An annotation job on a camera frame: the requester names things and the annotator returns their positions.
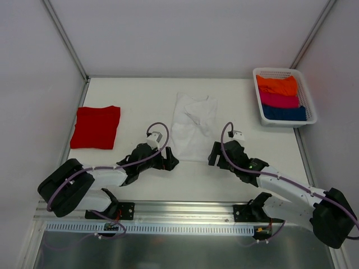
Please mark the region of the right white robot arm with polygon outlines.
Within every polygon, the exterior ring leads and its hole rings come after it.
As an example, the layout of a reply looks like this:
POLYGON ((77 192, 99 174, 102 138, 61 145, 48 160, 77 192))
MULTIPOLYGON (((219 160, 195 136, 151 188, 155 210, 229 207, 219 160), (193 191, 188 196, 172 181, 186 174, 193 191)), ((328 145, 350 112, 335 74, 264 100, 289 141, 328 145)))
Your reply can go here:
POLYGON ((237 141, 214 142, 208 164, 229 170, 240 181, 264 189, 246 210, 256 221, 271 218, 294 223, 334 249, 339 249, 358 225, 340 190, 325 191, 287 178, 267 162, 249 158, 237 141))

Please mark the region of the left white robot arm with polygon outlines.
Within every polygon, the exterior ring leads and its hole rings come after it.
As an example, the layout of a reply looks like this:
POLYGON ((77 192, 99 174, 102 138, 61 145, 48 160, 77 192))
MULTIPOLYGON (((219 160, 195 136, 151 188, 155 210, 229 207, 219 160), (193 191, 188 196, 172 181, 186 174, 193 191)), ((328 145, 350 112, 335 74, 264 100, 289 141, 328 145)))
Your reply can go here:
POLYGON ((162 156, 159 149, 141 143, 109 169, 85 167, 77 159, 69 159, 39 184, 38 193, 57 217, 74 210, 95 210, 110 219, 116 215, 118 202, 109 187, 125 187, 148 169, 171 171, 178 164, 170 147, 162 156))

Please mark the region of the white t shirt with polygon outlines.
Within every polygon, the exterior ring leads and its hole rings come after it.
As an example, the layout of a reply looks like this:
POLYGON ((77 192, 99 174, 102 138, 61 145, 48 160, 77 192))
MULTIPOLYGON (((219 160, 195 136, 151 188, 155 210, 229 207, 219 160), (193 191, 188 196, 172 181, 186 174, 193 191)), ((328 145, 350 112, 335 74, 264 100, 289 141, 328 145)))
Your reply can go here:
POLYGON ((207 161, 217 132, 217 106, 217 99, 209 96, 177 94, 169 144, 178 160, 207 161))

